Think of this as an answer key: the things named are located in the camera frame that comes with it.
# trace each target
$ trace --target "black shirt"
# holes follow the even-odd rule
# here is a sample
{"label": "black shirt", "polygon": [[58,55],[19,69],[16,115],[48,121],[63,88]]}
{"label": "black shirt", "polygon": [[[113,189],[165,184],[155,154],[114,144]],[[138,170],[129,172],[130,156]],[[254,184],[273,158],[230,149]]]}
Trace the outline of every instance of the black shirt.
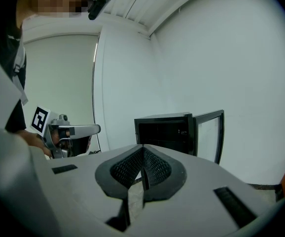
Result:
{"label": "black shirt", "polygon": [[[26,76],[26,56],[21,68],[14,68],[15,58],[20,46],[22,29],[16,25],[16,4],[18,0],[0,0],[0,5],[4,7],[0,11],[0,65],[12,80],[18,76],[22,87],[25,86]],[[15,106],[5,129],[9,132],[24,130],[25,120],[21,101]]]}

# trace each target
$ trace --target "white wall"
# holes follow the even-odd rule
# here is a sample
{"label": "white wall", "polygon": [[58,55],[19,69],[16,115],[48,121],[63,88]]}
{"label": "white wall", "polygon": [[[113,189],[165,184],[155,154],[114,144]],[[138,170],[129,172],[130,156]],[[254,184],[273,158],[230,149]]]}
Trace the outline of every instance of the white wall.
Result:
{"label": "white wall", "polygon": [[[92,70],[97,36],[70,35],[25,44],[27,74],[23,107],[28,130],[37,105],[66,114],[71,124],[93,124]],[[90,150],[98,150],[96,136]]]}
{"label": "white wall", "polygon": [[149,39],[126,28],[103,26],[94,87],[96,122],[105,123],[99,134],[102,151],[135,144],[134,119],[167,112],[155,67]]}
{"label": "white wall", "polygon": [[151,41],[170,111],[224,109],[220,165],[247,183],[279,183],[285,172],[285,15],[277,4],[193,0]]}

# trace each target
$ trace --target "floor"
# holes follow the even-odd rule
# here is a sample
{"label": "floor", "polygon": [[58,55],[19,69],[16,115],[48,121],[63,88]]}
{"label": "floor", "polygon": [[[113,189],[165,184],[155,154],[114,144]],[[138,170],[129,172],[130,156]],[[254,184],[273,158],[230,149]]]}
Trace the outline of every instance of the floor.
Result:
{"label": "floor", "polygon": [[[270,205],[276,203],[274,190],[256,190],[260,196],[267,201]],[[130,221],[133,223],[140,212],[143,210],[143,183],[139,182],[134,184],[128,190],[128,207],[129,207],[129,217]]]}

